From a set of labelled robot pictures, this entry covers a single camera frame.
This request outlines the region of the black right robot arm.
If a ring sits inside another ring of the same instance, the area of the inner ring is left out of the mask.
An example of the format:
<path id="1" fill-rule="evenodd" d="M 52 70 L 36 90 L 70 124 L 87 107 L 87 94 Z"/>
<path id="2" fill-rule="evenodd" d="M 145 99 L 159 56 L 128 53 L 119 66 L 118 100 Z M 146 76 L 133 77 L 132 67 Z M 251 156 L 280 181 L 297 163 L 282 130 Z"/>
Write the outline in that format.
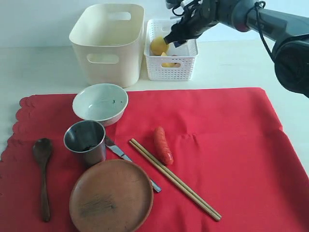
<path id="1" fill-rule="evenodd" d="M 197 39 L 218 23 L 240 32 L 254 30 L 274 62 L 279 83 L 288 91 L 309 95 L 309 19 L 265 9 L 262 0 L 168 0 L 180 20 L 164 37 L 175 47 Z"/>

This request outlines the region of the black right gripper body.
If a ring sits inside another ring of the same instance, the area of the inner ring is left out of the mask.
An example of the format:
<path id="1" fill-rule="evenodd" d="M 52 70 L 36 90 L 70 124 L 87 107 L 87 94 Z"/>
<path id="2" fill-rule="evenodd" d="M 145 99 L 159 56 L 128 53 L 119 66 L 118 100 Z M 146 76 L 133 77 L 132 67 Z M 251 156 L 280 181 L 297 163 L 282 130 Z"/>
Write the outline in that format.
<path id="1" fill-rule="evenodd" d="M 190 39 L 197 39 L 218 23 L 230 25 L 235 6 L 234 0 L 171 0 L 170 9 L 180 17 L 171 31 L 187 31 Z"/>

